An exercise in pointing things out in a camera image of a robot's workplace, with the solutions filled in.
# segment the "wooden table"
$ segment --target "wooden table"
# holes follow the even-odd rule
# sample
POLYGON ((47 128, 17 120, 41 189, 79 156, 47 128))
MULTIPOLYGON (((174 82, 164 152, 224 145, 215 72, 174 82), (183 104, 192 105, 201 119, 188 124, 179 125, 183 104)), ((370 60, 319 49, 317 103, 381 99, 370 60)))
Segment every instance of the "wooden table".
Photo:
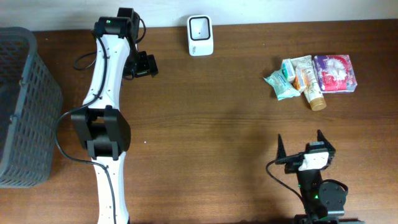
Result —
MULTIPOLYGON (((121 112, 132 140, 124 165, 127 209, 134 223, 233 223, 303 213, 300 200, 267 176, 277 134, 288 154, 321 129, 337 154, 324 178, 349 186, 346 217, 398 222, 398 21, 215 26, 213 55, 191 57, 185 27, 151 28, 139 44, 154 54, 155 78, 123 81, 121 112), (262 79, 283 58, 349 54, 358 87, 326 95, 313 112, 305 98, 277 101, 262 79)), ((62 87, 63 110, 81 105, 92 70, 72 69, 95 50, 90 32, 38 32, 39 54, 62 87)), ((88 159, 71 122, 65 150, 88 159)), ((295 175, 272 171, 289 185, 295 175)), ((0 190, 1 223, 96 223, 92 166, 55 151, 52 173, 32 189, 0 190)))

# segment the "plastic crate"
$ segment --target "plastic crate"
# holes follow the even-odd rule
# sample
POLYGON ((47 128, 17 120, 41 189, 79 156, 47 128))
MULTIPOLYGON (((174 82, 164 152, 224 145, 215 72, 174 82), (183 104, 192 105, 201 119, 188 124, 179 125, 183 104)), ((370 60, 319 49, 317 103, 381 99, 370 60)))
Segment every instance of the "plastic crate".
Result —
POLYGON ((32 32, 0 28, 0 187, 32 187, 47 180, 62 93, 32 32))

